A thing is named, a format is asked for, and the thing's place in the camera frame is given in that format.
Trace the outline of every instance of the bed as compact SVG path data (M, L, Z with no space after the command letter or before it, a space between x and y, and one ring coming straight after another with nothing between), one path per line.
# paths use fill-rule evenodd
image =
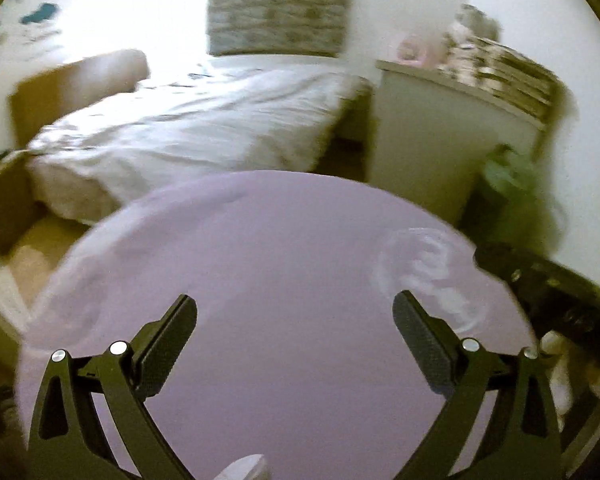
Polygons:
M93 224L181 180L312 171L334 136L365 137L370 85L333 59L230 58L159 82L123 50L20 83L11 111L37 199Z

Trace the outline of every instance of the white circular print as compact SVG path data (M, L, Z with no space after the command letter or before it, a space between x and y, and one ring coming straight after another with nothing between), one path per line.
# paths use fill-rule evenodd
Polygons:
M393 231L381 243L372 280L390 302L410 290L430 316L444 319L458 335L469 334L490 309L472 253L457 234L431 228Z

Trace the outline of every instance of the patterned window shade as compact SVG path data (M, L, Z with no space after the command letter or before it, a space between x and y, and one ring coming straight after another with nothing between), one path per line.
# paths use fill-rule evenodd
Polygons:
M209 54L336 56L349 0L208 0Z

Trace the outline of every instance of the dresser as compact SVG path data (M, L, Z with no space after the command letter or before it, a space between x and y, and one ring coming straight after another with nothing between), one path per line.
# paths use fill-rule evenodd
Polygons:
M498 144L532 156L544 124L435 70L378 61L382 81L368 182L456 224L487 154Z

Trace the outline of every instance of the round purple surface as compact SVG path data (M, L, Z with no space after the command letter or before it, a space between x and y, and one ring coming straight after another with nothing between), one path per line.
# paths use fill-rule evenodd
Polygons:
M339 178L253 171L160 190L92 229L38 298L18 370L22 419L53 350L99 354L185 293L198 326L146 405L196 478L262 453L281 480L390 480L443 405L394 325L395 294L410 289L491 351L532 343L473 250L416 206Z

